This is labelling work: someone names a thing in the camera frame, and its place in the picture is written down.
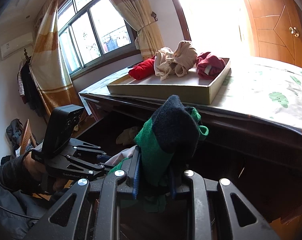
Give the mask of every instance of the hanging clothes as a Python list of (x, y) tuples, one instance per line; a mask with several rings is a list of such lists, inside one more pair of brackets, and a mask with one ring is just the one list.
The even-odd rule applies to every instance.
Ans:
[(44, 116), (46, 111), (35, 83), (32, 79), (28, 62), (24, 64), (20, 72), (26, 103), (29, 104), (31, 110), (36, 111), (39, 117)]
[(22, 99), (22, 101), (23, 101), (24, 104), (27, 103), (27, 98), (24, 95), (23, 82), (22, 82), (22, 78), (21, 78), (21, 69), (23, 68), (23, 66), (24, 66), (24, 64), (26, 62), (27, 62), (26, 58), (24, 58), (23, 60), (21, 60), (20, 65), (19, 65), (19, 72), (18, 72), (18, 76), (17, 76), (18, 86), (19, 86), (19, 94), (20, 94), (20, 97), (21, 97), (21, 99)]
[(109, 52), (109, 50), (108, 50), (108, 47), (107, 47), (107, 44), (106, 44), (106, 43), (103, 43), (103, 44), (102, 44), (102, 48), (104, 49), (104, 52), (105, 52), (105, 53), (108, 53), (108, 52)]
[(114, 39), (110, 39), (109, 41), (106, 42), (108, 51), (112, 51), (118, 48), (118, 43)]

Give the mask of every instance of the dark red clothing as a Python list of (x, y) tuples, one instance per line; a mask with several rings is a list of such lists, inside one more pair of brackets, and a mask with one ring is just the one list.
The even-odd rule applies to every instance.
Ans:
[[(198, 75), (203, 79), (215, 79), (225, 68), (223, 59), (218, 58), (211, 52), (201, 53), (195, 60), (198, 69)], [(207, 66), (211, 66), (210, 71), (206, 74), (204, 71)]]
[(137, 80), (144, 79), (152, 74), (155, 74), (153, 58), (148, 58), (134, 66), (134, 68), (129, 71), (129, 75)]

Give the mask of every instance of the door knob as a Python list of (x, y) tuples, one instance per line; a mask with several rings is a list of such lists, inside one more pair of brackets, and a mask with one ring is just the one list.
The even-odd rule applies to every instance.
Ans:
[(296, 27), (290, 27), (290, 32), (293, 34), (295, 37), (300, 36), (299, 30)]

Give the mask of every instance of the black cable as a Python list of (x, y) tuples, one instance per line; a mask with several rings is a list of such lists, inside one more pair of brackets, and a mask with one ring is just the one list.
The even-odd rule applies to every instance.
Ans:
[(13, 189), (10, 189), (9, 187), (6, 187), (5, 185), (2, 185), (1, 183), (0, 183), (0, 187), (2, 187), (2, 188), (4, 188), (4, 189), (6, 189), (6, 190), (8, 190), (9, 192), (14, 192), (14, 190)]
[(27, 215), (23, 215), (23, 214), (20, 214), (20, 213), (17, 213), (17, 212), (14, 212), (14, 211), (11, 211), (9, 209), (6, 209), (4, 208), (3, 206), (0, 206), (0, 208), (8, 213), (11, 213), (13, 215), (16, 215), (16, 216), (19, 216), (19, 217), (23, 217), (23, 218), (29, 218), (29, 219), (32, 219), (32, 220), (40, 220), (40, 218), (37, 218), (37, 217), (30, 217), (30, 216), (27, 216)]

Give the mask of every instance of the wooden door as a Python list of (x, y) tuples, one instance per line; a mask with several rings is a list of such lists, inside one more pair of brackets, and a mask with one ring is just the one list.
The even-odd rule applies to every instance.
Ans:
[[(294, 0), (244, 0), (250, 18), (254, 55), (302, 68), (302, 26)], [(299, 33), (296, 37), (290, 27)]]

